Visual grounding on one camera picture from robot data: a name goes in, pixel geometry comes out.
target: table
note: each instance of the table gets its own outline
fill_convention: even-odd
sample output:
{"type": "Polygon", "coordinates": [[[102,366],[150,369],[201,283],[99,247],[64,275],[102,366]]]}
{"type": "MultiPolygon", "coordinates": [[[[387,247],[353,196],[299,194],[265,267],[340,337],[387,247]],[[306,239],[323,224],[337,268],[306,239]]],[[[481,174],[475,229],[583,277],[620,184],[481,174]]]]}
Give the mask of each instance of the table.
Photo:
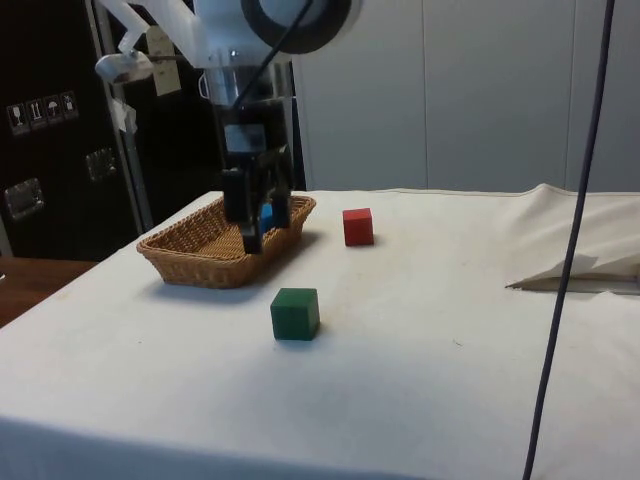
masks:
{"type": "Polygon", "coordinates": [[[93,268],[95,262],[0,257],[0,328],[93,268]]]}
{"type": "MultiPolygon", "coordinates": [[[[554,303],[504,288],[522,197],[310,195],[252,286],[164,285],[132,244],[0,330],[0,478],[520,478],[554,303]],[[362,207],[376,245],[345,248],[362,207]],[[318,289],[313,342],[273,339],[281,287],[318,289]]],[[[636,477],[639,313],[568,296],[534,478],[636,477]]]]}

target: white plastic bracket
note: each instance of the white plastic bracket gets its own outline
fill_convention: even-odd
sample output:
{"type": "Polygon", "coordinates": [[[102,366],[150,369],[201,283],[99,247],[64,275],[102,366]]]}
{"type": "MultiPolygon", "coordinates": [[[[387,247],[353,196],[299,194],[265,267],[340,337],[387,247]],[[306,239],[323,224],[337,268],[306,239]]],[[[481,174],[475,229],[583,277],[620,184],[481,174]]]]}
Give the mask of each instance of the white plastic bracket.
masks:
{"type": "Polygon", "coordinates": [[[187,61],[196,68],[210,64],[207,37],[202,21],[182,0],[99,0],[127,29],[118,45],[122,53],[129,53],[149,29],[149,24],[131,8],[144,7],[180,49],[187,61]]]}

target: wooden block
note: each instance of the wooden block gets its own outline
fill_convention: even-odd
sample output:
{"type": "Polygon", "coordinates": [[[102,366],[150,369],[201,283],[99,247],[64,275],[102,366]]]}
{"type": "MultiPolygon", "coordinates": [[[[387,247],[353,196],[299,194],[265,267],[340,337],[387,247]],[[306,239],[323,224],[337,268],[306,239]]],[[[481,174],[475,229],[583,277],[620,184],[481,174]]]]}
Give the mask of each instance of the wooden block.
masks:
{"type": "Polygon", "coordinates": [[[315,288],[282,288],[271,303],[273,336],[277,340],[313,340],[320,325],[315,288]]]}
{"type": "Polygon", "coordinates": [[[371,209],[345,210],[342,212],[344,244],[347,247],[373,245],[373,219],[371,209]]]}

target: black cable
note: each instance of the black cable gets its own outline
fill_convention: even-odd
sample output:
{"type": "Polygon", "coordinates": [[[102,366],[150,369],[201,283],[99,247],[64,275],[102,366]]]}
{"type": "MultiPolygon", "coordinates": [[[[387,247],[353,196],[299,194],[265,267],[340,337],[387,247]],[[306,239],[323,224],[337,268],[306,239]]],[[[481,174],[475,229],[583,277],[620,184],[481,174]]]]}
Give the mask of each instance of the black cable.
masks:
{"type": "Polygon", "coordinates": [[[285,42],[289,40],[289,37],[291,36],[291,34],[298,28],[298,26],[300,25],[300,22],[302,22],[302,19],[307,14],[312,4],[313,4],[313,0],[307,0],[305,2],[304,6],[300,9],[300,12],[298,13],[298,15],[296,15],[296,18],[294,18],[293,22],[291,22],[291,25],[289,25],[289,27],[282,34],[280,39],[271,48],[271,51],[267,54],[267,56],[264,57],[264,60],[258,67],[258,70],[256,70],[256,72],[253,74],[253,76],[251,77],[251,80],[249,80],[249,83],[247,83],[247,86],[244,87],[244,90],[242,90],[240,95],[238,95],[238,98],[236,98],[235,102],[233,102],[233,105],[231,106],[232,110],[236,110],[238,107],[240,107],[240,105],[242,105],[242,102],[244,101],[246,96],[249,94],[251,89],[258,82],[258,80],[260,80],[260,77],[262,76],[264,71],[267,69],[267,67],[271,63],[271,60],[273,60],[273,58],[278,54],[278,52],[282,48],[282,45],[284,45],[285,42]]]}
{"type": "Polygon", "coordinates": [[[593,102],[593,110],[591,112],[591,125],[589,127],[589,137],[587,138],[587,149],[582,163],[582,174],[580,175],[580,185],[578,187],[578,198],[576,201],[576,210],[573,215],[573,224],[571,225],[571,235],[569,236],[569,245],[567,246],[567,254],[562,267],[562,276],[560,277],[560,285],[558,287],[558,295],[556,297],[556,305],[551,319],[551,331],[549,332],[549,343],[547,344],[547,354],[542,367],[542,375],[540,377],[540,386],[538,387],[538,397],[533,414],[533,425],[531,426],[531,439],[529,441],[529,451],[527,453],[527,462],[524,468],[523,480],[531,479],[533,471],[533,462],[536,457],[536,448],[538,446],[538,435],[540,433],[540,422],[542,421],[542,409],[544,408],[544,398],[547,393],[547,385],[549,384],[549,375],[551,374],[551,364],[553,363],[553,354],[558,340],[558,330],[560,328],[560,317],[562,316],[562,307],[569,286],[569,277],[571,275],[571,266],[573,257],[576,253],[576,244],[578,243],[578,234],[580,233],[580,224],[582,223],[582,214],[584,212],[584,202],[587,195],[587,186],[589,185],[589,174],[591,172],[591,163],[593,161],[593,151],[596,145],[596,137],[598,135],[598,125],[600,123],[600,110],[602,109],[602,97],[604,95],[604,81],[607,75],[607,62],[609,60],[609,41],[611,40],[611,24],[613,20],[613,8],[615,0],[607,0],[604,15],[604,27],[602,32],[602,43],[600,45],[600,64],[598,65],[598,77],[596,80],[596,93],[593,102]]]}

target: cloth fold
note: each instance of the cloth fold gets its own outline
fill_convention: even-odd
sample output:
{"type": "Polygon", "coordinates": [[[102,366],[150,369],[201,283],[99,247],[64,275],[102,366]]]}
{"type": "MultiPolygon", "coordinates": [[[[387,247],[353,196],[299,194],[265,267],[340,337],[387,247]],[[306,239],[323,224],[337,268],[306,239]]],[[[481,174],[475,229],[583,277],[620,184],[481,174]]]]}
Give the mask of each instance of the cloth fold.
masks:
{"type": "MultiPolygon", "coordinates": [[[[507,286],[557,288],[576,194],[539,185],[509,202],[498,219],[507,245],[507,286]]],[[[638,294],[640,194],[588,194],[570,290],[638,294]]]]}

